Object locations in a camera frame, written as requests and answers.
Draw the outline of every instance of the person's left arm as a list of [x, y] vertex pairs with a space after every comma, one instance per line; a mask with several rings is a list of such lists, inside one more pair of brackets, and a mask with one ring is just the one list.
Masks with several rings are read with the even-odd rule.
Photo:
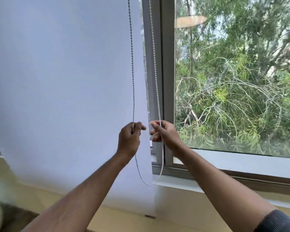
[[119, 172], [139, 148], [141, 122], [126, 125], [119, 134], [116, 154], [84, 182], [43, 211], [23, 232], [84, 232]]

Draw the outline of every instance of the sleeve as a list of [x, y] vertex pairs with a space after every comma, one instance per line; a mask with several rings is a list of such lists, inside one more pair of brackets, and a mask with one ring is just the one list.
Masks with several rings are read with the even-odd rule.
[[280, 210], [270, 212], [254, 232], [290, 232], [290, 217]]

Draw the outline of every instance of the person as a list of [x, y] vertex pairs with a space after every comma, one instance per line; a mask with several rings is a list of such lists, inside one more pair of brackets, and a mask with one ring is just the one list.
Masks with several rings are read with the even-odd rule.
[[[151, 125], [153, 141], [163, 141], [187, 166], [232, 231], [290, 231], [290, 217], [184, 145], [173, 124], [162, 121], [160, 127], [159, 121], [153, 121]], [[141, 130], [146, 130], [141, 122], [122, 128], [115, 155], [23, 232], [84, 232], [117, 175], [138, 150]]]

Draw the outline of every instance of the beige wall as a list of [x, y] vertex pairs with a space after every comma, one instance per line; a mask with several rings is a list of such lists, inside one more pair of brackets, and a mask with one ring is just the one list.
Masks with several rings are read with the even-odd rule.
[[[100, 207], [88, 228], [96, 232], [230, 231], [203, 193], [155, 187], [156, 220]], [[61, 197], [17, 183], [4, 159], [0, 158], [0, 201], [40, 213]], [[280, 210], [290, 216], [289, 208]]]

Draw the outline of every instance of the forearm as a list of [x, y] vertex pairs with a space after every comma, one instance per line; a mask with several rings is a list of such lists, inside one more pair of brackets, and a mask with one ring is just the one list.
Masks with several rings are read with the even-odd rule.
[[185, 145], [176, 152], [233, 232], [253, 231], [276, 207]]
[[128, 163], [115, 154], [84, 182], [43, 211], [24, 232], [84, 232], [119, 172]]

